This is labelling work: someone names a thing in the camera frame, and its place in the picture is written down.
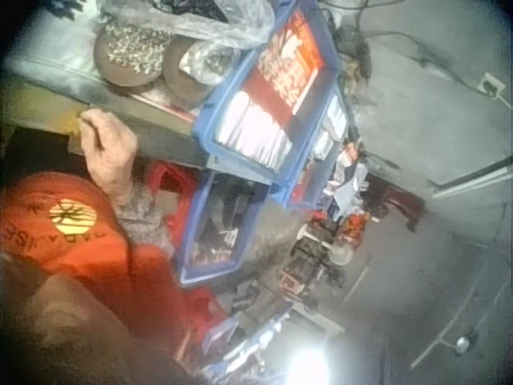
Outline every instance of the blue storage crate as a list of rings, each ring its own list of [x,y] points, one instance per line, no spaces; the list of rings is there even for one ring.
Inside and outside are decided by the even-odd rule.
[[[299,9],[309,25],[317,49],[324,60],[325,66],[319,71],[317,77],[303,100],[297,114],[292,117],[286,129],[292,143],[289,154],[278,172],[258,164],[256,161],[243,156],[230,148],[219,144],[215,140],[217,128],[224,118],[224,111],[232,100],[232,97],[243,86],[246,78],[254,68],[265,46],[261,46],[245,52],[239,67],[221,85],[216,87],[207,98],[196,119],[193,134],[197,136],[203,148],[213,156],[223,161],[235,163],[239,167],[257,172],[267,180],[282,186],[297,180],[301,165],[304,164],[313,139],[317,131],[317,125],[321,118],[321,112],[328,101],[329,95],[337,82],[340,72],[340,62],[333,44],[329,28],[325,22],[323,13],[315,0],[279,1],[275,8],[276,24],[272,34],[281,30],[289,20],[292,13]]]
[[[254,184],[253,186],[253,195],[244,212],[235,244],[232,247],[230,259],[227,261],[213,262],[203,265],[194,265],[194,261],[192,260],[193,248],[195,247],[195,243],[198,241],[198,237],[202,235],[199,234],[200,222],[203,220],[205,215],[209,214],[206,212],[207,208],[205,205],[207,204],[212,191],[212,186],[215,184],[217,177],[226,176],[227,174],[220,174],[210,170],[205,170],[201,173],[198,191],[192,198],[191,208],[182,238],[182,244],[176,253],[177,267],[180,272],[180,282],[183,285],[189,285],[231,273],[237,270],[242,264],[244,252],[251,238],[258,213],[268,196],[269,186],[265,184]]]
[[[348,131],[349,131],[349,117],[347,115],[348,111],[344,104],[344,99],[341,96],[340,88],[336,86],[334,88],[334,91],[332,94],[329,95],[328,101],[325,104],[324,108],[321,110],[321,118],[319,119],[317,123],[317,131],[321,130],[321,124],[323,119],[325,118],[326,112],[328,110],[329,102],[331,101],[331,98],[333,95],[336,95],[338,97],[338,100],[340,102],[341,108],[345,113],[345,116],[347,117],[347,123],[344,130],[344,135],[340,142],[337,142],[333,145],[331,150],[328,153],[328,156],[323,161],[318,161],[317,164],[315,164],[315,169],[312,171],[313,176],[308,181],[308,185],[303,193],[303,197],[300,201],[293,201],[292,194],[294,189],[296,188],[297,180],[299,179],[299,176],[301,174],[301,170],[305,167],[306,162],[309,158],[309,154],[305,156],[305,159],[301,163],[300,172],[297,174],[296,179],[293,183],[287,185],[287,186],[280,186],[278,184],[274,184],[271,188],[271,197],[273,197],[274,200],[276,200],[278,203],[283,205],[284,207],[288,209],[308,209],[308,210],[315,210],[317,208],[317,202],[321,199],[322,196],[322,190],[328,183],[328,179],[333,173],[333,167],[335,165],[335,162],[337,161],[338,154],[340,154],[341,151],[341,144],[343,140],[347,137]]]

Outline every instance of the electrical outlet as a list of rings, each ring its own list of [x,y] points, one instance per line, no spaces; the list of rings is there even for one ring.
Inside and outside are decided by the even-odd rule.
[[[495,94],[494,99],[497,99],[500,93],[506,89],[506,85],[503,82],[495,78],[492,74],[485,72],[483,78],[481,79],[481,82],[478,85],[478,89],[481,92],[488,93],[488,90],[484,87],[485,82],[488,82],[497,89],[497,93]]]

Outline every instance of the bright light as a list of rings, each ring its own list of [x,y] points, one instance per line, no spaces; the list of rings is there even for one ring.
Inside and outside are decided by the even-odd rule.
[[[286,385],[329,385],[328,364],[322,351],[300,351],[295,355]]]

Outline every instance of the clear plastic bag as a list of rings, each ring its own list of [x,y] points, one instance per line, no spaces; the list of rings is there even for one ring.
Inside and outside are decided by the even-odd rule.
[[[166,30],[241,50],[269,40],[274,12],[267,0],[214,1],[228,23],[195,14],[168,14],[157,10],[148,0],[97,0],[103,11],[142,28]]]
[[[240,50],[236,48],[200,40],[188,49],[179,67],[198,82],[216,86],[228,76],[239,58]]]

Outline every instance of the cardboard disc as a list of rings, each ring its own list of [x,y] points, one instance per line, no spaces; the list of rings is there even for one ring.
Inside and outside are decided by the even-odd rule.
[[[174,95],[190,103],[191,108],[200,106],[213,89],[199,83],[179,68],[180,60],[195,41],[193,38],[176,36],[166,49],[162,64],[164,80],[169,89]]]

